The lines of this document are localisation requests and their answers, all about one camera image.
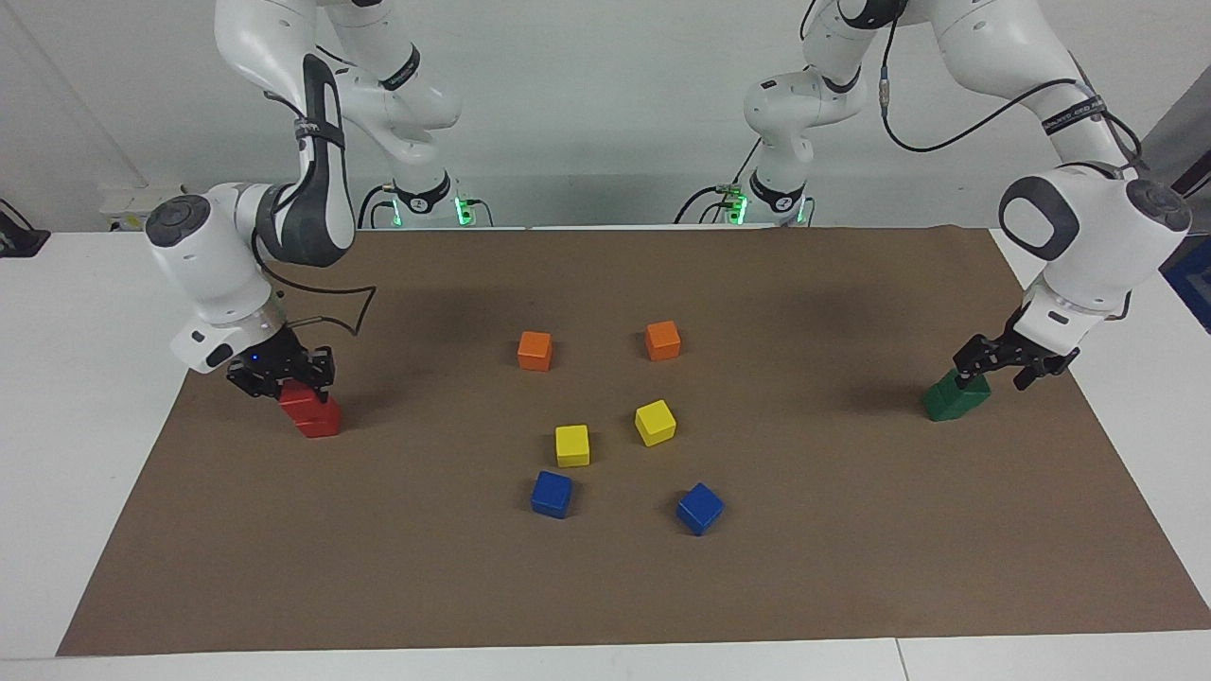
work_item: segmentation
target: blue panel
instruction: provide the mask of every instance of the blue panel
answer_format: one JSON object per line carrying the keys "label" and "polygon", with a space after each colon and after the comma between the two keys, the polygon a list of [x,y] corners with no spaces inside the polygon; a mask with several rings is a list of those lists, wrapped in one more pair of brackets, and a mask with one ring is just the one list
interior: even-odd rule
{"label": "blue panel", "polygon": [[1165,279],[1203,328],[1211,332],[1211,239],[1172,265]]}

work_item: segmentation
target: black device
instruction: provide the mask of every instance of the black device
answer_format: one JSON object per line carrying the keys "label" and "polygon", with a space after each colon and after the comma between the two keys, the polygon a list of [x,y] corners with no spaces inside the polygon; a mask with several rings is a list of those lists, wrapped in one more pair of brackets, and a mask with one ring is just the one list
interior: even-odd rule
{"label": "black device", "polygon": [[0,199],[0,258],[33,258],[42,250],[51,233],[34,229],[12,204]]}

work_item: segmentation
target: orange cube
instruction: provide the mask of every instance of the orange cube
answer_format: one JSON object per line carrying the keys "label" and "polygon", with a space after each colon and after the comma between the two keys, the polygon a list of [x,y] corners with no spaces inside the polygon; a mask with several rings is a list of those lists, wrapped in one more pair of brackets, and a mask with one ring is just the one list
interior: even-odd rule
{"label": "orange cube", "polygon": [[649,324],[644,343],[648,345],[648,356],[654,362],[681,355],[681,334],[677,333],[677,325],[671,321]]}
{"label": "orange cube", "polygon": [[527,331],[517,345],[517,364],[527,371],[551,371],[553,350],[550,333]]}

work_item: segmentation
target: white wall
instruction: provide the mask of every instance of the white wall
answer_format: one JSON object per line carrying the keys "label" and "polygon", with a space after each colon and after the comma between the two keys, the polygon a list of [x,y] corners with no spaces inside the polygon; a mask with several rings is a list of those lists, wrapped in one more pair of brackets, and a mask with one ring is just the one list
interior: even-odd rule
{"label": "white wall", "polygon": [[[752,144],[740,113],[748,85],[802,65],[805,2],[398,4],[425,64],[466,96],[463,121],[440,133],[449,165],[501,223],[672,219],[691,190],[730,179]],[[102,228],[97,183],[142,176],[199,190],[295,172],[289,116],[223,64],[212,2],[0,0],[0,21],[5,5],[80,103],[65,113],[62,92],[23,65],[28,46],[12,41],[15,27],[0,28],[0,195],[36,222]],[[1211,63],[1206,0],[1041,5],[1141,135]],[[872,73],[879,51],[869,55]],[[897,34],[893,79],[893,121],[913,142],[947,137],[998,104],[954,85],[928,27]],[[81,132],[81,119],[97,128]],[[116,151],[105,151],[102,135]],[[1055,162],[1025,110],[925,158],[893,147],[873,105],[811,138],[819,224],[983,224],[1006,184]],[[356,194],[386,179],[368,139],[354,133],[350,145]]]}

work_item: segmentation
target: yellow block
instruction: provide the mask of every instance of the yellow block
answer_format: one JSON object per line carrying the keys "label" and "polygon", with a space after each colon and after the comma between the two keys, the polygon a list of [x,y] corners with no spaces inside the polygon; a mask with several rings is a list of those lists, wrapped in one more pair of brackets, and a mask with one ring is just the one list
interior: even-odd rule
{"label": "yellow block", "polygon": [[677,419],[668,405],[660,400],[635,411],[635,428],[643,437],[643,443],[654,447],[677,434]]}
{"label": "yellow block", "polygon": [[555,460],[559,468],[589,465],[587,425],[561,425],[555,429]]}

